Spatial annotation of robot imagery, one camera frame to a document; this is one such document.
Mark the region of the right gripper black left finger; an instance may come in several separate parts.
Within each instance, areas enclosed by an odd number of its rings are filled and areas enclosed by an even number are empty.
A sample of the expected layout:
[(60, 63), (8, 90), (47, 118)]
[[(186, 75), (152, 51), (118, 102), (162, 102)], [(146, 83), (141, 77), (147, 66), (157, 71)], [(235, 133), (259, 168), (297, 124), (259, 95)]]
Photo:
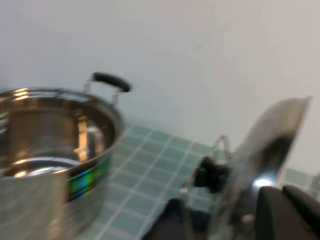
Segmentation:
[(282, 189), (259, 190), (254, 230), (256, 240), (314, 240), (315, 234)]

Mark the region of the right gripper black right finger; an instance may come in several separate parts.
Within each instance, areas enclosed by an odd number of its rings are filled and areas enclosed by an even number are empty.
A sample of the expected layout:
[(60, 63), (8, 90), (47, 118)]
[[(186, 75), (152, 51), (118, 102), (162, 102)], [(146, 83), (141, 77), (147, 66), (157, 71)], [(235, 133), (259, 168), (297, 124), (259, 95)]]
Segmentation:
[(320, 203), (309, 194), (292, 185), (282, 187), (282, 192), (294, 205), (313, 233), (320, 237)]

